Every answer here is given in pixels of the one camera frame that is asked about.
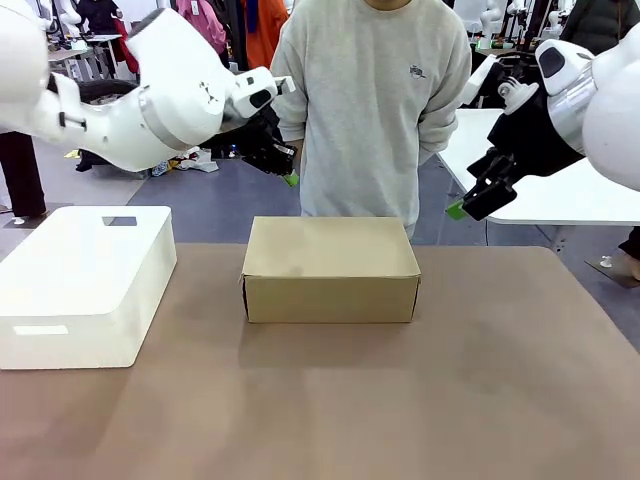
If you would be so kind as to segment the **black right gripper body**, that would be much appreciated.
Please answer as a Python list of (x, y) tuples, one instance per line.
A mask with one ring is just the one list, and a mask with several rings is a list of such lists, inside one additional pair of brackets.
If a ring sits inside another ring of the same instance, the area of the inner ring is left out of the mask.
[(584, 155), (569, 146), (556, 132), (548, 110), (543, 88), (515, 112), (503, 112), (487, 139), (489, 162), (511, 158), (521, 176), (551, 176), (578, 162)]

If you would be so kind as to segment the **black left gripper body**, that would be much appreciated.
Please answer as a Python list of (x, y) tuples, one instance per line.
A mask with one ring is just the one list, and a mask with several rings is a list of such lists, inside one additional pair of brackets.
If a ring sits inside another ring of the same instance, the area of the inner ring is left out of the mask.
[(279, 119), (271, 105), (265, 106), (243, 126), (229, 132), (227, 144), (247, 159), (274, 160), (281, 151)]

